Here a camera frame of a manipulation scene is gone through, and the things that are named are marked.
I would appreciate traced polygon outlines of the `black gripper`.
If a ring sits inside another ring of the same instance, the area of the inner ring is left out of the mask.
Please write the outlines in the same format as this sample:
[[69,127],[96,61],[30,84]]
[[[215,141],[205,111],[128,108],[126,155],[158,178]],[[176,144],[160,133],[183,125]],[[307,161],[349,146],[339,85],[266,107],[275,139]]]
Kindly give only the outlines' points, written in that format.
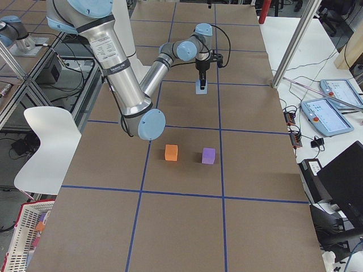
[[216,62],[218,68],[223,68],[223,55],[219,53],[212,53],[208,59],[197,60],[196,69],[199,72],[200,89],[204,90],[206,86],[206,72],[210,68],[210,64]]

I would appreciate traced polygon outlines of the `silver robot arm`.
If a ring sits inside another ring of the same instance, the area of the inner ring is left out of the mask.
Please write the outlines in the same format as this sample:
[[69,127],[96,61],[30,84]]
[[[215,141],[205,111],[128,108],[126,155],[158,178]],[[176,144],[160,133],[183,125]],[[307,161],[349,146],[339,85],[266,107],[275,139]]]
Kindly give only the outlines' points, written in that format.
[[164,114],[153,108],[114,30],[113,1],[47,1],[48,25],[87,39],[102,74],[120,99],[120,124],[130,136],[151,141],[164,131]]
[[153,62],[140,83],[141,90],[150,97],[169,70],[176,66],[175,61],[183,63],[195,61],[195,68],[199,72],[196,80],[196,93],[208,92],[207,71],[210,64],[215,62],[219,68],[223,67],[223,56],[212,49],[213,26],[200,23],[195,26],[193,34],[185,40],[167,42],[159,48],[159,56]]

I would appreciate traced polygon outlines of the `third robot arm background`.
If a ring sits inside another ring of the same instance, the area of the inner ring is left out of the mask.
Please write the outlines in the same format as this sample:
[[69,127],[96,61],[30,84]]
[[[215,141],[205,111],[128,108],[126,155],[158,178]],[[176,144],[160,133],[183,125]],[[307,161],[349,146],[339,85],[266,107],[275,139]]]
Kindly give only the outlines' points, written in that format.
[[46,37],[33,37],[15,15],[1,18],[1,42],[13,56],[34,57],[48,43]]

